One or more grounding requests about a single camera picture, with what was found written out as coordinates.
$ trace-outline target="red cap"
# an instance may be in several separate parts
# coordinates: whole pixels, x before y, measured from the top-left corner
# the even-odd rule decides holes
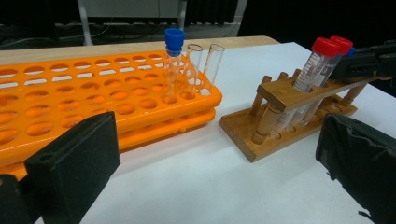
[[[338,35],[332,35],[332,37],[330,37],[330,40],[333,40],[340,45],[340,49],[338,50],[338,53],[342,55],[347,54],[353,46],[352,41]]]
[[[332,58],[338,53],[340,45],[330,39],[318,37],[311,49],[315,53]]]

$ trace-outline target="plastic tube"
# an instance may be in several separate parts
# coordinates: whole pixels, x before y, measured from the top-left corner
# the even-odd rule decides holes
[[[204,74],[206,76],[207,82],[204,81],[204,86],[200,89],[200,93],[202,95],[210,95],[212,86],[215,83],[224,50],[225,48],[220,44],[213,43],[210,45],[204,68]]]
[[[340,49],[338,50],[335,57],[329,62],[328,66],[326,66],[326,69],[323,69],[318,77],[314,80],[315,86],[324,87],[326,85],[326,81],[332,74],[332,71],[340,62],[341,58],[350,52],[353,46],[352,41],[338,35],[333,35],[330,37],[330,40],[337,42],[340,45]],[[311,105],[305,106],[304,110],[297,111],[293,118],[293,125],[300,123],[301,125],[306,126],[312,119],[312,116],[315,114],[322,101],[323,99],[317,100]]]
[[[321,71],[328,66],[331,59],[334,58],[335,54],[339,50],[339,45],[330,39],[324,37],[318,37],[312,46],[312,52],[304,65],[303,70],[297,76],[293,87],[299,91],[309,92],[315,78],[321,73]],[[283,112],[276,120],[276,125],[271,131],[271,136],[277,137],[279,133],[287,127],[291,118],[297,109],[292,109],[287,112]]]
[[[177,28],[165,30],[166,55],[163,65],[162,101],[165,104],[174,104],[177,101],[177,76],[180,69],[180,54],[184,43],[184,32]]]
[[[180,96],[183,99],[190,100],[195,96],[197,77],[203,50],[204,49],[197,44],[189,44],[187,46],[184,70],[182,76],[179,79]]]

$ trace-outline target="wooden dowel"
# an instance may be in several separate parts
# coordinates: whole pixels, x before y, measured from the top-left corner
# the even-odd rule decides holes
[[[278,80],[283,78],[288,78],[288,74],[285,72],[281,72],[279,74]],[[262,144],[267,136],[271,134],[273,127],[276,125],[276,120],[280,115],[280,110],[276,109],[273,105],[268,104],[264,113],[262,114],[262,118],[259,121],[259,125],[257,126],[256,132],[254,132],[251,137],[251,141],[255,144]]]
[[[262,84],[266,82],[270,82],[272,80],[271,77],[269,76],[264,76],[262,78]],[[259,111],[260,106],[262,105],[262,96],[260,94],[256,94],[256,97],[254,98],[253,105],[250,108],[250,115],[256,116],[257,112]]]
[[[288,74],[285,72],[279,73],[279,77],[277,77],[277,80],[283,79],[283,78],[288,78]]]
[[[367,84],[363,84],[361,86],[351,88],[347,92],[346,96],[344,96],[344,98],[341,100],[340,105],[348,106],[352,104],[353,100],[355,100],[355,98],[361,93],[361,91],[364,89],[364,87],[366,87],[366,85]]]
[[[294,70],[293,77],[299,76],[300,73],[301,73],[301,69],[298,69],[298,68],[297,68],[296,70]]]

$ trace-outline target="table surface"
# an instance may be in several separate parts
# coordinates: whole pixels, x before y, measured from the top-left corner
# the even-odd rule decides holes
[[[264,75],[304,66],[310,51],[267,36],[188,40],[226,47],[215,85],[223,94],[214,120],[120,155],[81,223],[372,223],[315,160],[314,133],[250,163],[220,128],[222,116],[249,108]],[[1,63],[23,63],[163,49],[163,42],[0,51]],[[395,137],[395,99],[368,85],[352,116]]]

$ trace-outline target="glass test tube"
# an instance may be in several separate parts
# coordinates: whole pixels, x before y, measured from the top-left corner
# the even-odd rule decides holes
[[[186,100],[194,98],[203,50],[197,44],[189,44],[187,46],[183,75],[179,79],[180,96]]]
[[[210,95],[212,86],[215,83],[216,75],[218,74],[224,50],[225,48],[220,44],[213,43],[210,45],[204,68],[204,74],[207,81],[204,81],[203,87],[200,89],[200,93],[202,95]]]
[[[162,101],[165,104],[174,104],[177,101],[177,76],[180,67],[180,54],[184,42],[184,32],[177,28],[165,30],[166,55],[163,65]]]
[[[340,45],[340,49],[338,50],[335,57],[329,62],[328,66],[326,66],[326,69],[323,69],[322,72],[315,79],[314,81],[315,86],[319,86],[319,87],[325,86],[327,79],[330,77],[332,71],[340,62],[341,58],[344,55],[347,55],[353,46],[352,41],[338,35],[333,35],[332,37],[330,37],[330,40],[337,42]],[[298,113],[296,113],[294,116],[295,118],[293,118],[295,120],[294,123],[295,124],[300,123],[301,125],[306,126],[314,116],[315,112],[317,111],[322,101],[323,99],[317,100],[311,105],[306,106],[303,111],[299,111]]]
[[[293,87],[298,91],[310,91],[313,81],[318,74],[320,74],[321,70],[326,67],[330,60],[335,56],[339,49],[339,45],[330,39],[318,37],[311,49],[312,52],[308,61],[305,63],[303,70],[300,75],[297,76],[293,84]],[[297,109],[283,112],[277,118],[276,125],[271,131],[272,138],[278,137],[279,133],[288,126]]]

